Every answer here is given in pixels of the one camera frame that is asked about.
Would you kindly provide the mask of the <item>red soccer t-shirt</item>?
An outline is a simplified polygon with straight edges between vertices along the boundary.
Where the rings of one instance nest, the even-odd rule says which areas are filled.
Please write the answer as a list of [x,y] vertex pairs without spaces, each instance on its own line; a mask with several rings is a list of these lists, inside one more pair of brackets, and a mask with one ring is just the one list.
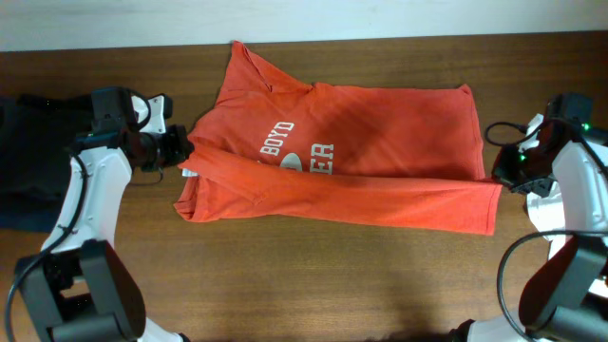
[[270,215],[490,236],[502,188],[485,174],[469,86],[305,84],[234,42],[176,202],[190,222]]

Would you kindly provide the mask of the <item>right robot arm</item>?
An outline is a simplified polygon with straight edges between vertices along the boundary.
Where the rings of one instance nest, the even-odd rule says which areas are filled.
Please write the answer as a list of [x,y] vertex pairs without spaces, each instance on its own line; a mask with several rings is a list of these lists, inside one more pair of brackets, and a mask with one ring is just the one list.
[[[607,132],[591,125],[593,101],[578,93],[554,97],[544,114],[499,143],[491,178],[510,192],[561,204],[560,228],[539,229],[504,252],[497,276],[501,316],[468,320],[447,341],[604,341],[607,338]],[[527,281],[512,314],[504,270],[512,253],[550,238],[553,254]]]

